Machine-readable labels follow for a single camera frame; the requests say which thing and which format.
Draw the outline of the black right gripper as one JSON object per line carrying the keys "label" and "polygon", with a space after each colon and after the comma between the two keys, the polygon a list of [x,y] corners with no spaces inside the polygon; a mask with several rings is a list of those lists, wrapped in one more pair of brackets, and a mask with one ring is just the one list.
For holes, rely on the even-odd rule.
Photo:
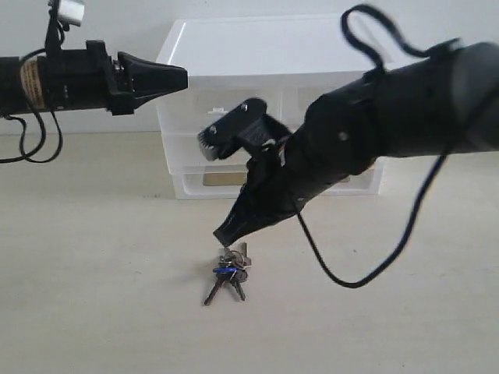
{"label": "black right gripper", "polygon": [[303,208],[303,131],[289,129],[269,115],[251,136],[269,135],[253,146],[247,180],[214,237],[230,246],[240,238],[293,218]]}

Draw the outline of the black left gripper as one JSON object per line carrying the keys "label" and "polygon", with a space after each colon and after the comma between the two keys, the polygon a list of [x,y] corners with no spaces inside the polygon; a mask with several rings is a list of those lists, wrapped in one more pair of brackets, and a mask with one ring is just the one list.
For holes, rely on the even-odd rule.
{"label": "black left gripper", "polygon": [[103,41],[87,41],[84,49],[39,57],[37,66],[45,111],[105,109],[114,116],[132,115],[149,101],[188,88],[184,68],[122,51],[113,58]]}

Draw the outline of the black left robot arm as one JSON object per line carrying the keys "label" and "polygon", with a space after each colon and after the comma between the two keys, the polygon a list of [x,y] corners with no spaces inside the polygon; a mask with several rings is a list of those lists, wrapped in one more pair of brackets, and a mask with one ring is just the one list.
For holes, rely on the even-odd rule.
{"label": "black left robot arm", "polygon": [[131,115],[140,106],[188,87],[183,67],[149,62],[120,51],[108,55],[103,41],[60,50],[22,63],[1,60],[1,113],[105,109]]}

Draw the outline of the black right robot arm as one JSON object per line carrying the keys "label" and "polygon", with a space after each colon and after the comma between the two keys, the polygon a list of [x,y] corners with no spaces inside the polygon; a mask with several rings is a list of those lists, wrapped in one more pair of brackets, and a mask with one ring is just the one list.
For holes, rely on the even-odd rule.
{"label": "black right robot arm", "polygon": [[251,98],[218,121],[224,152],[250,155],[239,197],[214,236],[225,246],[293,217],[311,199],[379,157],[439,154],[459,136],[456,153],[498,148],[498,104],[471,126],[465,120],[498,83],[498,47],[478,43],[358,79],[325,93],[294,132]]}

